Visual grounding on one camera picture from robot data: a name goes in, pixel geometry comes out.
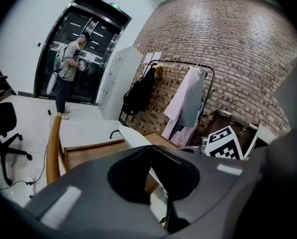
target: exit sign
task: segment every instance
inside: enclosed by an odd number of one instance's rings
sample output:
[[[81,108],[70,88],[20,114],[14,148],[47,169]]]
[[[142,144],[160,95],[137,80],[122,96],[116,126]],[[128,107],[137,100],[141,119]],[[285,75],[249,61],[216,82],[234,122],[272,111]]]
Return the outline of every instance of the exit sign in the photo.
[[[120,9],[120,7],[118,7],[115,3],[112,3],[112,2],[110,3],[110,6],[114,7],[117,10]]]

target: cap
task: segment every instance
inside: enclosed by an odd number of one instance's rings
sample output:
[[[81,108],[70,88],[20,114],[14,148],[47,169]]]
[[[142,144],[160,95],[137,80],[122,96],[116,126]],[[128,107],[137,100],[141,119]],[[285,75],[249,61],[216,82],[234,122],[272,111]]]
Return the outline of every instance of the cap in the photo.
[[[79,36],[87,38],[88,41],[92,41],[92,38],[90,37],[90,34],[88,32],[82,32],[79,34]]]

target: chair base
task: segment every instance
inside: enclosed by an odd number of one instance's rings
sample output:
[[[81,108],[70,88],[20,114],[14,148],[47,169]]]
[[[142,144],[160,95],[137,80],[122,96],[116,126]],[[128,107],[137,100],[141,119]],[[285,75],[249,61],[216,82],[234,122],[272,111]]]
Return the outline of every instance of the chair base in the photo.
[[[9,145],[12,144],[12,142],[19,138],[19,140],[22,140],[22,135],[16,133],[14,136],[10,137],[7,141],[2,143],[0,141],[0,158],[1,158],[1,166],[2,166],[2,172],[5,182],[10,186],[12,184],[12,181],[7,177],[7,172],[5,168],[5,156],[7,153],[9,154],[15,154],[15,155],[25,155],[28,160],[32,160],[32,156],[28,154],[26,151],[10,148]]]

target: clothing rack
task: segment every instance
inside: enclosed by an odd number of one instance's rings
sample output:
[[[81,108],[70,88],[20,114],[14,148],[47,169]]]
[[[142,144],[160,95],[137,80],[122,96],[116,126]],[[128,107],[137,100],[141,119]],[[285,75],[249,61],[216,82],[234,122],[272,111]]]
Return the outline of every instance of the clothing rack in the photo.
[[[214,79],[215,79],[215,71],[214,71],[214,69],[211,68],[209,65],[204,65],[204,64],[201,64],[201,63],[193,63],[193,62],[181,61],[181,60],[157,60],[157,59],[155,59],[155,60],[151,60],[151,61],[148,63],[147,68],[145,69],[143,75],[142,75],[141,78],[139,79],[140,81],[142,81],[143,77],[145,76],[146,71],[147,71],[147,69],[149,68],[150,64],[152,64],[152,63],[154,63],[154,62],[179,63],[179,64],[187,64],[187,65],[193,65],[193,66],[200,66],[200,67],[208,68],[208,69],[210,69],[210,70],[212,71],[212,73],[213,73],[212,80],[211,80],[211,83],[210,83],[210,86],[209,86],[209,89],[208,89],[208,92],[207,92],[207,95],[206,95],[206,99],[205,99],[205,101],[204,101],[204,105],[203,105],[202,111],[200,112],[200,115],[199,115],[199,117],[198,117],[198,120],[200,120],[200,119],[202,118],[202,115],[203,115],[203,112],[204,112],[204,108],[205,108],[205,106],[206,106],[206,103],[207,103],[207,101],[208,101],[208,99],[209,99],[209,96],[210,96],[210,94],[211,94],[211,89],[212,89],[212,86],[213,86],[213,83],[214,83]],[[129,115],[126,116],[126,119],[125,119],[125,121],[124,121],[124,125],[126,124],[126,121],[127,121],[127,119],[128,119],[128,116],[129,116]]]

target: dark pants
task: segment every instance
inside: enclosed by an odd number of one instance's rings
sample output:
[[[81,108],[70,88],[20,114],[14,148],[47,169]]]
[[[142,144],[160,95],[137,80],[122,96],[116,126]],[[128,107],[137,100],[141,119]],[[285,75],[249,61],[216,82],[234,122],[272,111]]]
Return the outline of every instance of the dark pants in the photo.
[[[57,99],[55,100],[58,113],[63,113],[65,110],[65,101],[69,97],[71,83],[72,82],[70,81],[64,81],[60,79],[60,89],[59,89]]]

